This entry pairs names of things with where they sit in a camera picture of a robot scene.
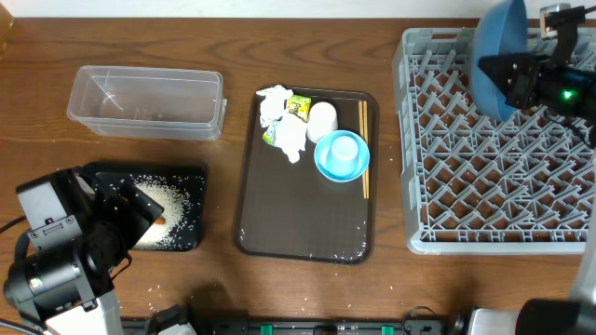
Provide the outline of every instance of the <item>wooden chopstick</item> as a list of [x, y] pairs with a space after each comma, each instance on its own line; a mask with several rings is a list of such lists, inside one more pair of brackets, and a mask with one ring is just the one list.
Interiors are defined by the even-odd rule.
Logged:
[[[366, 142], [366, 146], [369, 145], [369, 106], [367, 101], [364, 101], [363, 103], [363, 107], [362, 107], [362, 114], [364, 117], [364, 141]], [[368, 199], [370, 197], [370, 184], [369, 184], [369, 168], [366, 167], [366, 170], [364, 171], [364, 183], [365, 183], [365, 189], [366, 189], [366, 195], [364, 196], [364, 198]]]
[[[358, 101], [358, 112], [359, 112], [359, 119], [360, 119], [360, 136], [364, 139], [364, 113], [362, 112], [362, 101]], [[362, 175], [362, 192], [364, 198], [366, 199], [366, 180], [364, 175]]]

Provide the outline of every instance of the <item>food packet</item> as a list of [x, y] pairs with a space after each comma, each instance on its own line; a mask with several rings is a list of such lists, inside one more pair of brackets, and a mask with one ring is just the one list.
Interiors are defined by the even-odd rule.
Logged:
[[276, 132], [278, 130], [279, 121], [274, 120], [269, 124], [269, 128], [263, 134], [263, 140], [269, 145], [276, 146]]
[[308, 122], [308, 111], [310, 110], [310, 101], [308, 97], [301, 97], [298, 95], [292, 95], [286, 100], [286, 110], [290, 114], [294, 114], [305, 122]]

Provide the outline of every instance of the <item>blue bowl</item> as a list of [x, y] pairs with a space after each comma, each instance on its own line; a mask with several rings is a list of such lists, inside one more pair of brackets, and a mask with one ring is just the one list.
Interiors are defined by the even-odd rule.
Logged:
[[[340, 136], [349, 136], [352, 139], [354, 139], [358, 144], [358, 163], [356, 164], [356, 168], [354, 169], [354, 172], [342, 177], [333, 175], [329, 170], [325, 168], [327, 154], [329, 153], [329, 150], [332, 147], [332, 143], [336, 138]], [[331, 134], [325, 135], [322, 139], [320, 139], [320, 141], [318, 141], [317, 143], [317, 147], [315, 147], [315, 165], [317, 166], [318, 171], [330, 181], [353, 181], [354, 179], [360, 177], [362, 173], [364, 173], [370, 161], [371, 152], [369, 151], [368, 145], [366, 145], [366, 142], [364, 142], [364, 140], [360, 136], [351, 131], [335, 130]]]
[[527, 52], [528, 18], [523, 0], [508, 0], [491, 8], [482, 17], [472, 42], [470, 93], [478, 111], [496, 120], [507, 121], [515, 109], [505, 104], [505, 96], [478, 67], [484, 56]]

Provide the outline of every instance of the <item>gray dish rack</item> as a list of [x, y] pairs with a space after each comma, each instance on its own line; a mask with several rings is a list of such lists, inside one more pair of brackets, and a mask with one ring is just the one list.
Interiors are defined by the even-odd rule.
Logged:
[[[408, 248], [417, 254], [577, 254], [594, 196], [593, 151], [536, 107], [498, 122], [469, 93], [474, 29], [410, 29], [392, 61]], [[531, 52], [555, 41], [529, 30]], [[580, 29], [575, 67], [594, 71], [596, 29]], [[582, 120], [575, 126], [583, 132]]]

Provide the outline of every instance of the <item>black plastic tray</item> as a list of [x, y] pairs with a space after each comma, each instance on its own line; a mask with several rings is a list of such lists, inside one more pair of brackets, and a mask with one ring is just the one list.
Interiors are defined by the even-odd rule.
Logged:
[[150, 164], [122, 164], [122, 163], [90, 163], [84, 166], [87, 174], [94, 175], [104, 186], [118, 185], [122, 181], [132, 182], [144, 176], [165, 177], [166, 181], [156, 181], [159, 184], [177, 187], [189, 193], [189, 201], [193, 206], [184, 206], [183, 220], [188, 223], [182, 229], [172, 229], [169, 236], [176, 243], [168, 248], [153, 248], [156, 251], [189, 251], [198, 247], [202, 236], [201, 219], [205, 206], [206, 180], [205, 173], [200, 167], [172, 167]]
[[359, 101], [368, 103], [371, 151], [370, 198], [364, 199], [362, 178], [335, 183], [321, 175], [314, 162], [315, 144], [306, 140], [300, 161], [291, 164], [279, 149], [265, 143], [254, 96], [243, 181], [235, 219], [234, 241], [249, 255], [356, 264], [373, 248], [378, 104], [366, 94], [292, 88], [294, 94], [327, 101], [338, 114], [339, 129], [359, 133]]

